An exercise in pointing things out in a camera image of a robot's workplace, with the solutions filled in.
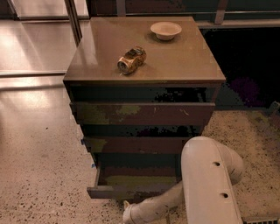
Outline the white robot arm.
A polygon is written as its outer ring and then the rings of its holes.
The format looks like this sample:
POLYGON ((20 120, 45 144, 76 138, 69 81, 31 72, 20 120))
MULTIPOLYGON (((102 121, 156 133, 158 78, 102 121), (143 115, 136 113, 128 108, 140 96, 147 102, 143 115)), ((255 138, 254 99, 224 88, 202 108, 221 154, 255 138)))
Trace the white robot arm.
POLYGON ((182 180, 159 196, 125 201, 122 223, 149 224, 185 203, 187 224, 242 224, 233 185, 243 172, 237 152, 210 137, 193 137, 182 150, 182 180))

